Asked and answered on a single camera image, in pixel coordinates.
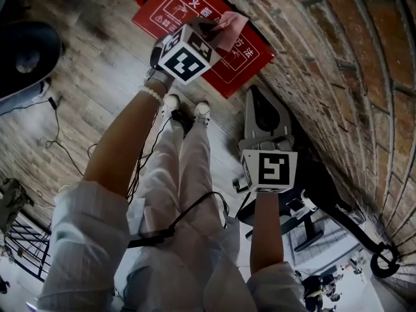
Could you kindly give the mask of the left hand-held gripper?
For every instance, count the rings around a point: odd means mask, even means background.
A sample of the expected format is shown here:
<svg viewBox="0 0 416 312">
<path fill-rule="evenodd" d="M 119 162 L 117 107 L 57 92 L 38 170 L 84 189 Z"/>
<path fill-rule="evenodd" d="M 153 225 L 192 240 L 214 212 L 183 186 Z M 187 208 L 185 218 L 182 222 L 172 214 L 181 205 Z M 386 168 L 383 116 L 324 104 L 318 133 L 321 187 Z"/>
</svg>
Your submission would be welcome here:
<svg viewBox="0 0 416 312">
<path fill-rule="evenodd" d="M 151 67 L 184 85 L 197 79 L 220 60 L 216 49 L 222 31 L 216 26 L 212 20 L 197 17 L 161 37 L 151 53 Z"/>
</svg>

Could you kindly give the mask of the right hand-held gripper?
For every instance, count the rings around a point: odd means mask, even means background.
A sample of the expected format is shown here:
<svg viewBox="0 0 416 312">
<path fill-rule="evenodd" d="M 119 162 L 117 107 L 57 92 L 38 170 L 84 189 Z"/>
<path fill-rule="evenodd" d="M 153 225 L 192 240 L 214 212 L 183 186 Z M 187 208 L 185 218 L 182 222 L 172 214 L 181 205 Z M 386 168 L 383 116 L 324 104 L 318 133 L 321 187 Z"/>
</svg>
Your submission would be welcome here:
<svg viewBox="0 0 416 312">
<path fill-rule="evenodd" d="M 256 138 L 262 131 L 271 136 Z M 269 91 L 249 87 L 246 93 L 244 137 L 240 163 L 250 192 L 282 193 L 293 188 L 298 154 L 293 151 L 291 119 Z"/>
</svg>

